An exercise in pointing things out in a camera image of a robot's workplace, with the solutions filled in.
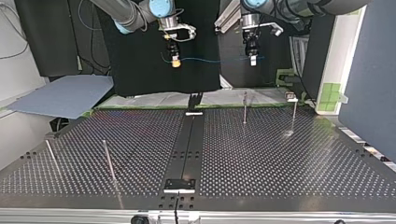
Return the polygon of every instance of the cable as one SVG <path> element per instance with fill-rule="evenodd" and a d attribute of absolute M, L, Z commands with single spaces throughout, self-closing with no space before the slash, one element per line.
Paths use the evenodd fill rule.
<path fill-rule="evenodd" d="M 167 61 L 164 57 L 163 54 L 161 53 L 161 57 L 163 58 L 163 61 L 165 63 L 172 63 L 170 61 Z M 235 61 L 244 61 L 244 60 L 249 60 L 249 57 L 246 58 L 234 58 L 234 59 L 227 59 L 227 60 L 207 60 L 207 59 L 201 59 L 201 58 L 182 58 L 180 59 L 181 62 L 183 61 L 198 61 L 198 62 L 203 62 L 203 63 L 232 63 Z M 265 57 L 257 57 L 257 60 L 263 60 Z"/>
<path fill-rule="evenodd" d="M 89 30 L 92 30 L 92 31 L 101 31 L 102 29 L 95 29 L 95 28 L 92 28 L 92 27 L 90 27 L 90 26 L 88 26 L 85 22 L 84 22 L 84 20 L 81 18 L 81 6 L 82 6 L 82 3 L 84 2 L 84 0 L 81 0 L 80 2 L 79 2 L 79 5 L 78 5 L 78 17 L 79 17 L 79 21 L 81 21 L 81 23 L 87 28 L 87 29 L 89 29 Z"/>
<path fill-rule="evenodd" d="M 303 82 L 303 76 L 300 74 L 300 71 L 298 70 L 298 66 L 297 66 L 297 58 L 296 58 L 296 53 L 294 52 L 294 41 L 291 41 L 291 47 L 293 48 L 293 59 L 294 59 L 294 63 L 296 64 L 296 75 L 297 77 L 300 79 L 301 81 L 301 85 L 304 88 L 304 91 L 306 92 L 306 95 L 310 98 L 310 100 L 312 101 L 312 103 L 314 104 L 315 107 L 317 107 L 317 103 L 314 102 L 314 98 L 312 98 L 312 96 L 309 94 L 304 82 Z"/>
<path fill-rule="evenodd" d="M 5 3 L 1 3 L 0 2 L 0 7 L 5 7 L 8 8 L 8 10 L 10 10 L 14 16 L 18 19 L 18 21 L 20 20 L 20 16 L 18 15 L 18 13 L 14 10 L 14 8 L 12 8 L 11 6 L 5 4 Z M 3 15 L 6 17 L 6 20 L 9 22 L 9 24 L 12 26 L 12 28 L 15 30 L 15 32 L 17 32 L 17 34 L 23 39 L 26 40 L 26 36 L 21 28 L 21 31 L 19 31 L 17 29 L 17 27 L 15 27 L 14 23 L 12 23 L 12 21 L 9 19 L 8 15 L 3 11 L 3 9 L 0 8 L 0 11 L 3 13 Z"/>
<path fill-rule="evenodd" d="M 95 24 L 95 17 L 94 17 L 94 4 L 92 4 L 92 27 L 94 27 Z M 105 69 L 109 69 L 110 68 L 110 64 L 108 66 L 104 66 L 101 65 L 99 62 L 96 61 L 95 57 L 94 57 L 94 53 L 93 53 L 93 35 L 94 35 L 94 30 L 91 30 L 91 40 L 90 40 L 90 51 L 91 51 L 91 58 L 93 60 L 94 63 L 96 63 L 99 67 L 101 68 L 105 68 Z"/>
<path fill-rule="evenodd" d="M 176 224 L 178 224 L 178 215 L 177 215 L 178 196 L 179 196 L 179 194 L 177 195 L 176 206 L 175 206 L 175 211 L 174 211 L 174 213 L 175 213 L 175 223 Z"/>
<path fill-rule="evenodd" d="M 0 60 L 18 57 L 18 56 L 22 55 L 24 52 L 26 52 L 26 50 L 28 49 L 28 47 L 29 47 L 29 44 L 26 43 L 26 46 L 25 46 L 25 48 L 23 49 L 23 51 L 21 51 L 21 52 L 19 52 L 19 53 L 16 53 L 16 54 L 13 54 L 13 55 L 10 55 L 10 56 L 7 56 L 7 57 L 1 57 Z"/>
<path fill-rule="evenodd" d="M 19 20 L 20 17 L 18 16 L 18 13 L 14 10 L 14 8 L 12 8 L 11 6 L 5 4 L 5 3 L 0 3 L 0 7 L 6 7 L 8 8 L 14 15 L 15 17 Z M 17 27 L 15 27 L 14 23 L 12 23 L 11 19 L 8 17 L 8 15 L 3 11 L 3 9 L 0 8 L 0 11 L 2 12 L 2 14 L 6 17 L 7 21 L 9 22 L 9 24 L 12 26 L 12 28 L 15 30 L 15 32 L 26 42 L 26 45 L 24 47 L 24 49 L 18 53 L 6 56 L 6 57 L 0 57 L 0 60 L 5 60 L 5 59 L 10 59 L 10 58 L 15 58 L 18 57 L 20 55 L 22 55 L 24 52 L 26 52 L 26 50 L 28 50 L 29 47 L 29 43 L 26 41 L 26 37 L 23 34 L 23 31 L 19 31 L 17 29 Z"/>

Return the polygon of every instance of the black backdrop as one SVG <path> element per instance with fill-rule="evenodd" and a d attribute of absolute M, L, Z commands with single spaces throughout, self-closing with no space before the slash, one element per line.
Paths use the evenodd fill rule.
<path fill-rule="evenodd" d="M 219 14 L 219 0 L 176 0 L 176 5 L 185 10 L 181 15 L 182 22 L 197 28 L 195 40 L 179 45 L 181 57 L 218 60 L 219 44 L 214 21 Z M 98 15 L 116 94 L 133 96 L 162 91 L 192 93 L 219 89 L 219 64 L 186 61 L 180 68 L 173 68 L 163 61 L 161 53 L 165 58 L 169 57 L 157 22 L 152 23 L 145 33 L 137 31 L 122 35 L 105 12 L 98 9 Z"/>

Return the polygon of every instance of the metal plate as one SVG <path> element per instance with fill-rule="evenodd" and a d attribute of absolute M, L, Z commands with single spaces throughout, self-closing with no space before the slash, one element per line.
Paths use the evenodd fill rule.
<path fill-rule="evenodd" d="M 325 118 L 292 113 L 252 108 L 243 124 L 243 109 L 206 110 L 201 167 L 185 168 L 201 169 L 194 209 L 396 212 L 396 174 Z"/>
<path fill-rule="evenodd" d="M 122 198 L 132 208 L 158 208 L 163 179 L 183 123 L 182 110 L 98 111 L 59 139 L 51 141 L 57 160 L 48 150 L 37 151 L 19 168 L 2 175 L 0 199 L 13 196 L 44 205 L 56 198 L 75 198 L 73 207 L 90 198 L 88 206 L 108 207 L 103 198 Z M 102 141 L 107 141 L 117 182 L 107 164 Z"/>

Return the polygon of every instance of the metal rod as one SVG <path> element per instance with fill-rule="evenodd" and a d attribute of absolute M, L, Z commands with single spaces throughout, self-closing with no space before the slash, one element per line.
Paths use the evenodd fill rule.
<path fill-rule="evenodd" d="M 248 123 L 248 93 L 244 95 L 244 124 Z"/>
<path fill-rule="evenodd" d="M 248 107 L 245 105 L 245 111 L 244 111 L 244 124 L 248 123 L 248 121 L 247 121 L 247 116 L 248 116 Z"/>
<path fill-rule="evenodd" d="M 294 103 L 293 120 L 295 120 L 295 118 L 296 118 L 297 104 L 298 104 L 298 101 L 296 101 L 296 102 Z"/>
<path fill-rule="evenodd" d="M 49 149 L 50 156 L 52 157 L 53 160 L 56 160 L 55 154 L 53 154 L 52 147 L 50 146 L 50 141 L 46 140 L 46 144 L 47 144 L 47 148 Z"/>
<path fill-rule="evenodd" d="M 114 180 L 117 180 L 116 174 L 114 173 L 114 169 L 113 169 L 113 162 L 111 162 L 110 152 L 108 151 L 107 141 L 103 140 L 102 142 L 103 142 L 103 147 L 105 148 L 105 153 L 107 156 L 107 162 L 108 162 L 108 167 L 110 168 L 111 176 L 113 177 Z"/>

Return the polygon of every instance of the wire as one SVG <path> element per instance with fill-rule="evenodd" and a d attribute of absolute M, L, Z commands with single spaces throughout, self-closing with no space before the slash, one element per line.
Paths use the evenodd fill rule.
<path fill-rule="evenodd" d="M 294 59 L 294 63 L 296 64 L 296 73 L 297 73 L 296 75 L 297 75 L 297 77 L 300 79 L 301 85 L 303 86 L 304 91 L 306 92 L 306 95 L 310 98 L 310 100 L 312 101 L 312 103 L 314 104 L 314 106 L 317 107 L 317 103 L 314 102 L 314 101 L 315 101 L 314 98 L 312 98 L 312 96 L 309 94 L 309 91 L 308 91 L 308 89 L 306 88 L 306 86 L 305 86 L 305 84 L 304 84 L 304 82 L 303 82 L 303 76 L 300 74 L 300 71 L 299 71 L 299 69 L 298 69 L 296 53 L 295 53 L 295 51 L 294 51 L 294 47 L 295 47 L 294 41 L 291 41 L 291 47 L 293 48 L 293 59 Z"/>
<path fill-rule="evenodd" d="M 20 20 L 20 17 L 18 16 L 18 13 L 11 6 L 9 6 L 9 5 L 5 4 L 5 3 L 0 3 L 0 7 L 8 8 L 15 15 L 15 17 L 18 19 L 18 21 Z M 15 27 L 14 23 L 12 23 L 11 19 L 8 17 L 6 12 L 4 12 L 4 10 L 2 8 L 0 8 L 0 11 L 6 17 L 7 21 L 12 26 L 12 28 L 15 30 L 15 32 L 26 42 L 26 45 L 25 45 L 25 47 L 24 47 L 24 49 L 22 51 L 20 51 L 18 53 L 15 53 L 15 54 L 12 54 L 12 55 L 9 55 L 9 56 L 6 56 L 6 57 L 0 57 L 0 60 L 5 60 L 5 59 L 18 57 L 18 56 L 22 55 L 24 52 L 26 52 L 26 50 L 28 50 L 29 43 L 26 41 L 26 37 L 24 36 L 22 28 L 21 28 L 21 31 L 19 31 L 17 29 L 17 27 Z"/>
<path fill-rule="evenodd" d="M 141 6 L 139 6 L 136 2 L 129 0 L 129 4 L 131 5 L 131 7 L 135 7 L 139 13 L 140 13 L 140 17 L 143 20 L 143 23 L 145 23 L 145 28 L 144 29 L 140 29 L 142 32 L 146 32 L 149 28 L 149 22 L 146 18 L 146 16 L 143 14 L 143 11 L 147 12 L 145 9 L 143 9 Z"/>
<path fill-rule="evenodd" d="M 26 52 L 26 50 L 28 49 L 28 47 L 29 47 L 29 44 L 26 43 L 26 46 L 25 46 L 25 48 L 23 49 L 23 51 L 21 51 L 21 52 L 19 52 L 19 53 L 16 53 L 16 54 L 13 54 L 13 55 L 10 55 L 10 56 L 1 57 L 0 60 L 18 57 L 18 56 L 22 55 L 24 52 Z"/>
<path fill-rule="evenodd" d="M 20 16 L 18 15 L 18 13 L 15 11 L 14 8 L 12 8 L 11 6 L 5 4 L 5 3 L 1 3 L 0 2 L 0 7 L 5 7 L 8 8 L 8 10 L 10 10 L 14 16 L 18 19 L 18 21 L 20 20 Z M 11 21 L 11 19 L 8 17 L 8 15 L 3 11 L 3 9 L 0 8 L 0 11 L 3 13 L 3 15 L 6 17 L 7 21 L 9 22 L 9 24 L 12 26 L 12 28 L 15 30 L 15 32 L 17 32 L 17 34 L 23 39 L 26 40 L 26 36 L 21 28 L 21 30 L 19 31 L 17 29 L 17 27 L 15 27 L 14 23 Z"/>
<path fill-rule="evenodd" d="M 95 17 L 94 17 L 94 4 L 92 4 L 92 27 L 94 27 L 95 24 Z M 94 36 L 94 30 L 91 30 L 91 40 L 90 40 L 90 51 L 91 51 L 91 58 L 93 60 L 94 63 L 96 63 L 99 67 L 101 68 L 105 68 L 105 69 L 109 69 L 110 68 L 110 64 L 108 66 L 104 66 L 101 65 L 99 62 L 96 61 L 95 57 L 94 57 L 94 53 L 93 53 L 93 36 Z"/>
<path fill-rule="evenodd" d="M 84 22 L 84 20 L 81 18 L 81 6 L 82 6 L 82 3 L 84 2 L 84 0 L 81 0 L 80 2 L 79 2 L 79 5 L 78 5 L 78 18 L 79 18 L 79 21 L 81 21 L 81 23 L 87 28 L 87 29 L 89 29 L 89 30 L 92 30 L 92 31 L 101 31 L 102 29 L 96 29 L 96 28 L 92 28 L 91 26 L 89 26 L 89 25 L 87 25 L 85 22 Z"/>
<path fill-rule="evenodd" d="M 177 215 L 178 196 L 179 196 L 179 194 L 177 195 L 176 206 L 175 206 L 175 211 L 174 211 L 174 213 L 175 213 L 175 223 L 176 224 L 178 224 L 178 215 Z"/>
<path fill-rule="evenodd" d="M 163 58 L 163 61 L 166 63 L 172 63 L 170 61 L 167 61 L 164 57 L 163 54 L 161 53 L 161 57 Z M 202 58 L 182 58 L 180 59 L 181 62 L 183 61 L 198 61 L 198 62 L 203 62 L 203 63 L 232 63 L 235 61 L 244 61 L 244 60 L 249 60 L 249 57 L 246 58 L 234 58 L 234 59 L 226 59 L 226 60 L 207 60 L 207 59 L 202 59 Z M 257 57 L 257 60 L 263 60 L 265 57 Z"/>

